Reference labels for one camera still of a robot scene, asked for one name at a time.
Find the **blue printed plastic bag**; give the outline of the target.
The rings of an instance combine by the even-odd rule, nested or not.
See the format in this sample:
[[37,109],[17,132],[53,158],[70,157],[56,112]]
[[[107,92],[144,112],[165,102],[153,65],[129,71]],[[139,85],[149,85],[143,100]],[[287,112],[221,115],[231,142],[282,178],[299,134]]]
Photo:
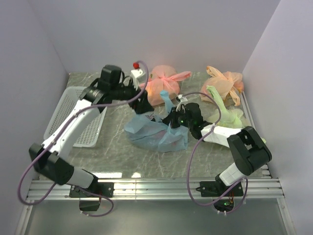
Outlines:
[[124,132],[131,144],[142,149],[174,152],[188,147],[188,128],[172,128],[154,112],[136,114],[124,125]]

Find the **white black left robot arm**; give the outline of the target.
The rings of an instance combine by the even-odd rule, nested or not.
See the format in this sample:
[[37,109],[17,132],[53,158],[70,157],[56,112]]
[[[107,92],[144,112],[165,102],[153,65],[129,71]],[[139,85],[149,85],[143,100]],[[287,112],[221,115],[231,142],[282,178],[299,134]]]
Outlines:
[[133,64],[133,70],[125,84],[125,74],[118,66],[106,65],[100,77],[92,81],[79,96],[75,107],[59,128],[42,144],[29,149],[35,171],[58,185],[74,185],[82,193],[93,197],[98,192],[97,177],[66,161],[73,145],[87,126],[107,107],[128,104],[136,113],[153,111],[145,88],[139,79],[149,79],[147,65],[143,61]]

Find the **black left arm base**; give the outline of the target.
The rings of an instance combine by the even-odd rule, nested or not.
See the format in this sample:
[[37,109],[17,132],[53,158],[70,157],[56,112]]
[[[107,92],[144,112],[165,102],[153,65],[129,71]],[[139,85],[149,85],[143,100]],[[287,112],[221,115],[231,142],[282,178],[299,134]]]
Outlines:
[[[79,199],[79,210],[82,214],[90,217],[101,217],[108,215],[114,208],[113,197],[114,183],[113,182],[96,182],[89,188],[81,188],[71,186],[69,198]],[[94,214],[100,209],[102,200],[107,200],[111,207],[103,214]]]

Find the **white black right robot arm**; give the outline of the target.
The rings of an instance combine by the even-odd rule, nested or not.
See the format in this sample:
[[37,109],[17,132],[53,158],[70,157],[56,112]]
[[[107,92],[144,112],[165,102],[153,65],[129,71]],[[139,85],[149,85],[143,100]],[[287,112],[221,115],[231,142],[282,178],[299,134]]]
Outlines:
[[179,109],[173,107],[163,123],[173,128],[184,126],[197,140],[229,148],[233,164],[216,176],[215,189],[219,195],[227,195],[236,181],[272,160],[270,150],[252,126],[242,129],[216,126],[203,119],[197,103],[188,103]]

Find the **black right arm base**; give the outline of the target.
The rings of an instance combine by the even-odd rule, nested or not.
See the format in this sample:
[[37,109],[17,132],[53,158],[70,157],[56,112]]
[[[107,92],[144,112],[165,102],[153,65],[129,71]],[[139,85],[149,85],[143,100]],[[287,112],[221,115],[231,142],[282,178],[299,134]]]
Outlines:
[[[201,181],[200,186],[196,188],[196,191],[201,194],[201,197],[216,197],[222,195],[229,186],[224,186],[222,183],[213,181]],[[213,204],[214,209],[217,212],[228,213],[235,208],[235,197],[244,196],[243,186],[238,183],[232,190],[230,190],[226,195],[225,199],[221,199]]]

